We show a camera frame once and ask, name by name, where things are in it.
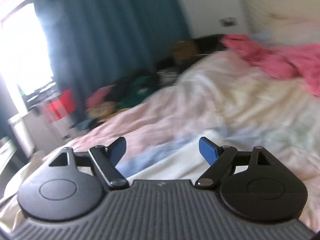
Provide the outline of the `pile of clothes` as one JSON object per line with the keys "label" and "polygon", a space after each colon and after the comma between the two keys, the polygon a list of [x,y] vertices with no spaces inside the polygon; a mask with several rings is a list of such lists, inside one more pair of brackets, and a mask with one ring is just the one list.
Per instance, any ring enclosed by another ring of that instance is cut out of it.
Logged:
{"label": "pile of clothes", "polygon": [[88,119],[80,127],[89,131],[96,128],[119,111],[135,107],[159,89],[172,86],[179,75],[177,68],[156,73],[139,70],[112,85],[99,88],[86,99]]}

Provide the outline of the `red garment on stand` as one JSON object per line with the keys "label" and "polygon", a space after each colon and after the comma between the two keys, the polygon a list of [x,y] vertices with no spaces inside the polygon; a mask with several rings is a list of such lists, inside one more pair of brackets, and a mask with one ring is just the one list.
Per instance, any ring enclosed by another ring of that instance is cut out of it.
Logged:
{"label": "red garment on stand", "polygon": [[48,109],[53,120],[59,120],[62,117],[72,114],[76,110],[72,90],[64,90],[58,99],[48,103]]}

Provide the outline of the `white panel heater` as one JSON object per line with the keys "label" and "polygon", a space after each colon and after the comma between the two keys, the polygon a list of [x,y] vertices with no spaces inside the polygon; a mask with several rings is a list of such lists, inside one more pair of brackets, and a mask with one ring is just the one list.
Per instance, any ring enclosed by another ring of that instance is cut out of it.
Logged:
{"label": "white panel heater", "polygon": [[16,114],[8,120],[10,128],[25,156],[30,159],[35,150],[35,144],[27,130],[20,114]]}

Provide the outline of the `white dressing table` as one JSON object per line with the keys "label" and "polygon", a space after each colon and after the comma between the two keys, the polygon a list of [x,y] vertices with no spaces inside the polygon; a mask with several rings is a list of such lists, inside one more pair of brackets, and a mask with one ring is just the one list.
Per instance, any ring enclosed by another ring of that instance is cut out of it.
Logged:
{"label": "white dressing table", "polygon": [[1,139],[0,173],[4,171],[7,164],[15,155],[16,151],[17,151],[17,148],[11,139],[9,139],[8,137],[4,137]]}

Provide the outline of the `brown paper bag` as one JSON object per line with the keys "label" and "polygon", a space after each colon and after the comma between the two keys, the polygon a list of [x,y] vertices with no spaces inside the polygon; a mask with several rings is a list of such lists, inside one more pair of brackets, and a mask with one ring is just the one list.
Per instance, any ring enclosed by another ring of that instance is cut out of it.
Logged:
{"label": "brown paper bag", "polygon": [[172,57],[176,64],[181,64],[197,54],[199,54],[199,48],[194,41],[178,41],[172,47]]}

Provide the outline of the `pink fleece blanket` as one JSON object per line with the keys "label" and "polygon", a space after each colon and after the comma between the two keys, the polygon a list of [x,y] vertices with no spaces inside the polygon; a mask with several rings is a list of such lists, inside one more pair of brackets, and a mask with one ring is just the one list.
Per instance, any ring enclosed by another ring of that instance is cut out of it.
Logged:
{"label": "pink fleece blanket", "polygon": [[279,80],[302,77],[307,90],[319,97],[319,44],[266,48],[242,34],[225,35],[220,41],[244,61]]}

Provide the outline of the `teal blue window curtain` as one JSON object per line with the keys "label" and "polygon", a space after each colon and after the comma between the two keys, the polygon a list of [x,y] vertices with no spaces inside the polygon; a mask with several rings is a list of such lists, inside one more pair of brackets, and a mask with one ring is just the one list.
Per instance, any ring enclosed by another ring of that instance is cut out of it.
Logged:
{"label": "teal blue window curtain", "polygon": [[172,46],[190,38],[178,0],[33,0],[60,90],[70,89],[72,118],[86,119],[97,89],[140,69],[153,71]]}

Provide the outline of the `white pillow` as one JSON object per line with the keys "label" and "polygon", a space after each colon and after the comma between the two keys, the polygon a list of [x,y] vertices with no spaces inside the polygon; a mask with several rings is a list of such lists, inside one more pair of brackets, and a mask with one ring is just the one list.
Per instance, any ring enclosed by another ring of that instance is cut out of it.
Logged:
{"label": "white pillow", "polygon": [[319,0],[240,0],[248,32],[266,43],[319,43]]}

